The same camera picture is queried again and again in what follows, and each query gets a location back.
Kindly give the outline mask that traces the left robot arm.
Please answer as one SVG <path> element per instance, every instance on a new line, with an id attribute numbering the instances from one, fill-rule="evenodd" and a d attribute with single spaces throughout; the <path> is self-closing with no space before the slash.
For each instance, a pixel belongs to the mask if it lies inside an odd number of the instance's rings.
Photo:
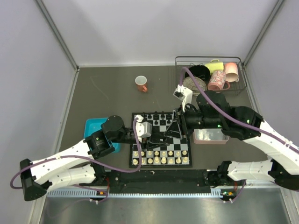
<path id="1" fill-rule="evenodd" d="M 98 159 L 115 151 L 113 143 L 134 144 L 137 155 L 141 150 L 166 146 L 165 137 L 141 115 L 126 128 L 119 116 L 110 116 L 101 129 L 76 145 L 38 161 L 24 159 L 20 162 L 21 189 L 25 201 L 36 200 L 48 192 L 71 185 L 101 185 L 109 166 Z"/>

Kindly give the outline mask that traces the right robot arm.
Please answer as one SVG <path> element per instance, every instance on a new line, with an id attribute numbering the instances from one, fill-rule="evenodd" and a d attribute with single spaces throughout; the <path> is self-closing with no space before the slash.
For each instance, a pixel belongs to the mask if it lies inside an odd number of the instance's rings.
<path id="1" fill-rule="evenodd" d="M 253 161 L 223 161 L 205 179 L 213 187 L 232 181 L 270 181 L 278 186 L 299 189 L 299 151 L 277 133 L 265 119 L 247 106 L 230 106 L 225 96 L 206 91 L 192 104 L 174 110 L 172 121 L 163 132 L 153 132 L 152 142 L 162 145 L 169 138 L 188 137 L 195 130 L 219 129 L 221 132 L 250 148 L 259 150 L 264 159 Z"/>

